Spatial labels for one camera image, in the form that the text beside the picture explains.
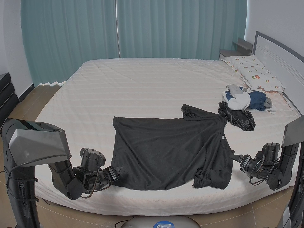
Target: green curtain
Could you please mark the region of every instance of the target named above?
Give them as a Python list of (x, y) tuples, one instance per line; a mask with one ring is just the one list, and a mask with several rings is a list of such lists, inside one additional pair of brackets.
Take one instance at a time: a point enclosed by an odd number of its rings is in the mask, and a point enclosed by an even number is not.
[(115, 0), (21, 0), (34, 85), (67, 80), (91, 59), (119, 58)]
[(247, 0), (117, 0), (120, 57), (218, 60), (246, 14)]

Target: white pillow with floral print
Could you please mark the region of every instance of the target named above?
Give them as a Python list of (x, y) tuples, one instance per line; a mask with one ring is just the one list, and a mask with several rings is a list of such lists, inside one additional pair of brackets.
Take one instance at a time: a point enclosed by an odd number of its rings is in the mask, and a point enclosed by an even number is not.
[(265, 91), (280, 92), (285, 89), (282, 83), (264, 67), (255, 55), (227, 57), (222, 61), (240, 74), (251, 88), (263, 88)]

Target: gray cloth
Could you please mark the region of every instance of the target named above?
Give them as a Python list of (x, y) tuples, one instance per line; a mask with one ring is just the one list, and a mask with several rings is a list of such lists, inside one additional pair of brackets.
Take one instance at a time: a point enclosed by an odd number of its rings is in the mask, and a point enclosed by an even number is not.
[(264, 102), (264, 106), (266, 108), (271, 108), (272, 107), (272, 101), (269, 97), (266, 97), (266, 101)]
[(235, 94), (241, 95), (243, 93), (243, 91), (236, 85), (227, 85), (226, 87), (229, 88), (230, 94), (232, 96), (234, 96)]

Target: black shirt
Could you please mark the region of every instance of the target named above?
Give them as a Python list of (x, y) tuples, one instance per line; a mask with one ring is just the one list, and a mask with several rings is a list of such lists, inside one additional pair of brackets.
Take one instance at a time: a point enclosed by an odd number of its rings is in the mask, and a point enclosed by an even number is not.
[(111, 165), (125, 168), (114, 185), (168, 190), (194, 178), (195, 188), (226, 188), (234, 154), (224, 135), (226, 120), (188, 105), (181, 109), (180, 119), (114, 117)]

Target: pillowcase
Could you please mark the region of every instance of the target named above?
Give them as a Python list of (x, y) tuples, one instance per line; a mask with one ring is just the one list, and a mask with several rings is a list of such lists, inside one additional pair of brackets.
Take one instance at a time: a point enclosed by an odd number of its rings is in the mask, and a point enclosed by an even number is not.
[(222, 59), (238, 73), (250, 88), (283, 92), (285, 87), (269, 72), (255, 55), (233, 56)]

